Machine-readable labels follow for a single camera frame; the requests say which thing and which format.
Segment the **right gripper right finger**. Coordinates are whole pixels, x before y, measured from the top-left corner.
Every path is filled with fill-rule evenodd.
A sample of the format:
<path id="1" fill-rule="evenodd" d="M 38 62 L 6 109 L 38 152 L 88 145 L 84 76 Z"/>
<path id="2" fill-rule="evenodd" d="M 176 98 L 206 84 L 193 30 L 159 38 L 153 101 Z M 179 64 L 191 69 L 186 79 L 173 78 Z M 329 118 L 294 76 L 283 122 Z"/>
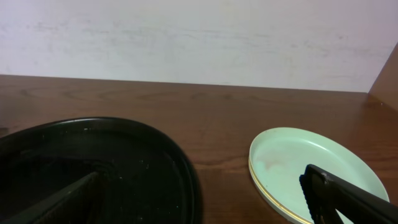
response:
<path id="1" fill-rule="evenodd" d="M 353 223 L 397 224 L 397 206 L 313 164 L 299 181 L 314 224 L 342 224 L 340 213 Z"/>

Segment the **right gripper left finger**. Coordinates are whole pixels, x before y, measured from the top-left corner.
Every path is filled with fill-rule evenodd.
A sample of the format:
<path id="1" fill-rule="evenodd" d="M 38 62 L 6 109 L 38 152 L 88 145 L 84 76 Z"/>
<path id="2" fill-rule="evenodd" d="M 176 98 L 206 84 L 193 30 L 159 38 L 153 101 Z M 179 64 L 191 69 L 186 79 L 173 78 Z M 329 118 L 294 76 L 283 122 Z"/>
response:
<path id="1" fill-rule="evenodd" d="M 1 224 L 91 223 L 100 194 L 101 177 L 91 172 Z"/>

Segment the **pale green plate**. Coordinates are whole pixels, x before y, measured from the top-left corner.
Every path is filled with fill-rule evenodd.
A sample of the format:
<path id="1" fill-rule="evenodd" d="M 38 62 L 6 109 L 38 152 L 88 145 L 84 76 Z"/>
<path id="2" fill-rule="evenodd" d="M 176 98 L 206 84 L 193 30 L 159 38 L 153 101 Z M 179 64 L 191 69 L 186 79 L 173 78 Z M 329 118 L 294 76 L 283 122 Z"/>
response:
<path id="1" fill-rule="evenodd" d="M 309 164 L 385 201 L 389 196 L 374 171 L 341 144 L 310 131 L 272 128 L 251 143 L 249 159 L 260 183 L 282 205 L 313 222 L 299 177 Z"/>

